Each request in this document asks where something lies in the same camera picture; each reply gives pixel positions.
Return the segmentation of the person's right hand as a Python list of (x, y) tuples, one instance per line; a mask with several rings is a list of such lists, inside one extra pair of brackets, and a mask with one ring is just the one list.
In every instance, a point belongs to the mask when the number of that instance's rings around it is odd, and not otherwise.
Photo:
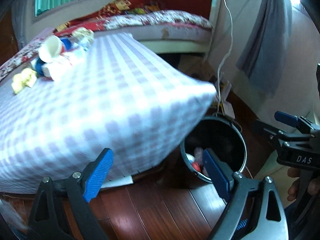
[[(297, 178), (297, 180), (295, 180), (292, 185), (289, 187), (287, 193), (288, 193), (288, 197), (287, 200), (289, 202), (292, 202), (294, 200), (296, 200), (297, 198), (297, 194), (299, 191), (299, 187), (300, 187), (300, 170), (297, 168), (293, 168), (290, 167), (287, 171), (287, 175), (290, 178)], [(320, 180), (319, 178), (317, 179), (313, 179), (310, 184), (308, 185), (308, 193), (311, 195), (316, 195), (319, 192), (320, 189)]]

